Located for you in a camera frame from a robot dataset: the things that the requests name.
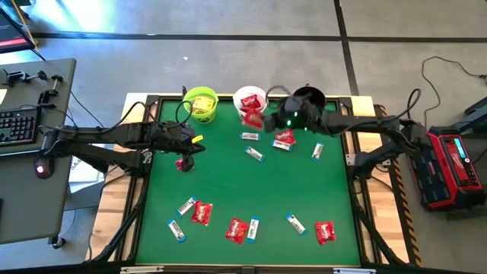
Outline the dark blue floor stand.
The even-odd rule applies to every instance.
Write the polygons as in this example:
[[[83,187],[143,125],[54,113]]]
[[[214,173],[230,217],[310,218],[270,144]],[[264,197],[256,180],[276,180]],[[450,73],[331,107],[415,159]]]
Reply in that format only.
[[[487,97],[467,107],[463,113],[468,129],[487,134]]]

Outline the grey desk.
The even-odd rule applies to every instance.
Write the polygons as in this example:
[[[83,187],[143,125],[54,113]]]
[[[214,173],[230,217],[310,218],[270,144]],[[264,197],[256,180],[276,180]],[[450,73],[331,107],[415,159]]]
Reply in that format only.
[[[72,159],[55,159],[53,175],[40,179],[35,158],[0,157],[0,244],[55,237],[61,231]]]

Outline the black computer mouse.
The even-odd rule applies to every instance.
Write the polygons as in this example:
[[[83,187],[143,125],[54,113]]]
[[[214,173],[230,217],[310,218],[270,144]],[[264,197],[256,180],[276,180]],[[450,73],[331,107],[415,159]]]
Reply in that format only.
[[[38,155],[33,161],[33,166],[39,179],[50,178],[55,170],[54,159],[45,155]]]

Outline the black desk clamp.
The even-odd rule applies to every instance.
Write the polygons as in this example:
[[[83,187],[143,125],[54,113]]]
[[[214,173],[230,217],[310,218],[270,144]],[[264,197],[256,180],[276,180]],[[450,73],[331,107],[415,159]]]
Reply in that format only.
[[[51,79],[54,80],[53,87],[43,91],[37,101],[37,105],[41,108],[56,108],[56,105],[54,103],[51,103],[50,99],[59,95],[59,92],[57,91],[57,85],[58,83],[63,82],[63,77],[61,75],[53,75]]]
[[[3,72],[5,73],[5,82],[3,83],[3,85],[9,86],[10,88],[14,87],[17,82],[29,84],[32,80],[36,78],[43,81],[47,80],[47,75],[42,70],[38,71],[37,74],[34,76],[30,76],[24,71],[8,72],[4,69]]]

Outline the white halloween bucket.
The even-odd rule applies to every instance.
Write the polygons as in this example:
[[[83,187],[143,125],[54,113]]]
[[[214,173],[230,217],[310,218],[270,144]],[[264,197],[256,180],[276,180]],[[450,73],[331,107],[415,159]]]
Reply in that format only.
[[[256,86],[244,86],[236,91],[233,95],[234,106],[237,109],[238,116],[243,119],[246,112],[241,108],[243,107],[242,100],[246,97],[256,95],[258,102],[261,104],[259,111],[262,113],[268,106],[268,100],[266,99],[266,92],[262,88]]]

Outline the yellow Sour Patch candy packet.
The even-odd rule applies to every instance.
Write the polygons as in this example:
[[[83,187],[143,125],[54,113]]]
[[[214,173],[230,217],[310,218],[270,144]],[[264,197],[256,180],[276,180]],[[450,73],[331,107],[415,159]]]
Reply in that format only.
[[[216,100],[206,95],[198,95],[192,101],[193,113],[204,114],[213,109]]]

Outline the white printed box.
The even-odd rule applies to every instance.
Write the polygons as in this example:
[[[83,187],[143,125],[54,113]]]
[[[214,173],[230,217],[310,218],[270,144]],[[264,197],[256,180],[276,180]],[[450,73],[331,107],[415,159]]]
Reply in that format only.
[[[78,165],[73,167],[69,174],[69,183],[96,183],[104,179],[103,173],[92,166]]]

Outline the black halloween bucket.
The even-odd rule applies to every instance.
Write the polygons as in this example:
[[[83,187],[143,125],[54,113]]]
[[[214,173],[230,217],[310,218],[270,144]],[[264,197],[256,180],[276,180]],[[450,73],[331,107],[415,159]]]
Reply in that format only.
[[[321,90],[312,87],[309,84],[306,84],[302,88],[298,88],[293,95],[300,99],[308,100],[319,110],[324,109],[326,106],[325,94]]]

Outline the yellow black hazard strip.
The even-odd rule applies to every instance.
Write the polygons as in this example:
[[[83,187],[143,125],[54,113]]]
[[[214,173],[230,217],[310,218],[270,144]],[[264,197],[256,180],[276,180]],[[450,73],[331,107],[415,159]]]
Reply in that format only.
[[[422,266],[399,160],[375,169],[373,175],[371,203],[376,229],[399,259]]]

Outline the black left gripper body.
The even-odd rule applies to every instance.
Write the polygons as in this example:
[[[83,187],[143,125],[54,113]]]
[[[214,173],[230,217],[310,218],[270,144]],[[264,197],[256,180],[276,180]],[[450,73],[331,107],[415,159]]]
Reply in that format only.
[[[162,123],[163,141],[162,151],[174,152],[182,155],[194,155],[205,151],[205,146],[193,143],[196,137],[194,129],[188,124],[173,121]]]

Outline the black backlit keyboard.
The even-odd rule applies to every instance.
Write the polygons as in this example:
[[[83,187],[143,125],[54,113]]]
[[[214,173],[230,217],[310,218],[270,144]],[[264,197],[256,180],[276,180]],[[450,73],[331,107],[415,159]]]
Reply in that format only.
[[[0,110],[0,148],[35,143],[40,118],[39,107]]]

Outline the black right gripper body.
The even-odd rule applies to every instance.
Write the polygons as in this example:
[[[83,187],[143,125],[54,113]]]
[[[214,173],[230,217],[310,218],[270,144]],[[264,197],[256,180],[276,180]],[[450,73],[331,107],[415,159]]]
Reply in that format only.
[[[323,101],[311,95],[290,96],[283,99],[275,114],[279,129],[305,129],[323,111]]]

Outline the black monitor red stripe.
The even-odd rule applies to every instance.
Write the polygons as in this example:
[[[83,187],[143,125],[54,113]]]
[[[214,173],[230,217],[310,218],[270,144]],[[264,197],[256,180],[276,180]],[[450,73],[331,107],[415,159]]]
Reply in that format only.
[[[20,26],[0,8],[0,54],[34,49]]]

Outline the red black power station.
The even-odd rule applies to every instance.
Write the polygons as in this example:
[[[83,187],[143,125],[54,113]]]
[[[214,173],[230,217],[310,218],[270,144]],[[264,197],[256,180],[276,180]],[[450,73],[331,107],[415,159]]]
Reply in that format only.
[[[430,212],[471,209],[487,201],[460,132],[454,127],[431,127],[427,145],[409,157],[420,203]]]

